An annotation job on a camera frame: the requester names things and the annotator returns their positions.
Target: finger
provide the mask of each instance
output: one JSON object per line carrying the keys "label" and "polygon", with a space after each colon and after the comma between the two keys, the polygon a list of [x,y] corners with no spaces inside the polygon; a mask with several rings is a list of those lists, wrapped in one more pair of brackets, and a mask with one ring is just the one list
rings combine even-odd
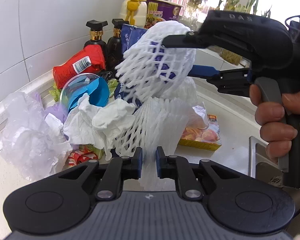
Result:
{"label": "finger", "polygon": [[296,94],[282,94],[282,103],[293,114],[300,114],[300,92]]}
{"label": "finger", "polygon": [[279,103],[261,103],[255,113],[256,122],[264,125],[267,122],[278,122],[284,117],[284,108]]}
{"label": "finger", "polygon": [[291,149],[291,141],[278,141],[278,142],[270,142],[266,147],[266,153],[268,157],[278,158],[285,156]]}
{"label": "finger", "polygon": [[280,122],[269,122],[260,129],[260,137],[266,142],[292,140],[298,134],[298,130],[291,125]]}
{"label": "finger", "polygon": [[249,95],[250,95],[251,103],[253,103],[255,106],[258,106],[259,104],[262,103],[261,91],[257,85],[250,85]]}

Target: yellow box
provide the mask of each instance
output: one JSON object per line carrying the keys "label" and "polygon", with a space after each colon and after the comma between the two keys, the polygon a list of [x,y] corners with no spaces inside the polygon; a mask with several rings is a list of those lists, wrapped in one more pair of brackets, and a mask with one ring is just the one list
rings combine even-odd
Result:
{"label": "yellow box", "polygon": [[207,129],[186,127],[178,144],[211,151],[217,150],[222,145],[218,120],[213,114],[208,114],[208,119]]}

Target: gray gripper base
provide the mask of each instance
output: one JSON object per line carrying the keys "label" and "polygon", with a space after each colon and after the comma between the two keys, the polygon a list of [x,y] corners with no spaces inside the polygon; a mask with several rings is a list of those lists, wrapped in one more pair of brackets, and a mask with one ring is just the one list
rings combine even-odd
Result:
{"label": "gray gripper base", "polygon": [[284,231],[268,236],[241,235],[215,223],[200,203],[175,191],[124,191],[119,199],[100,202],[77,227],[53,236],[13,232],[6,240],[288,240]]}

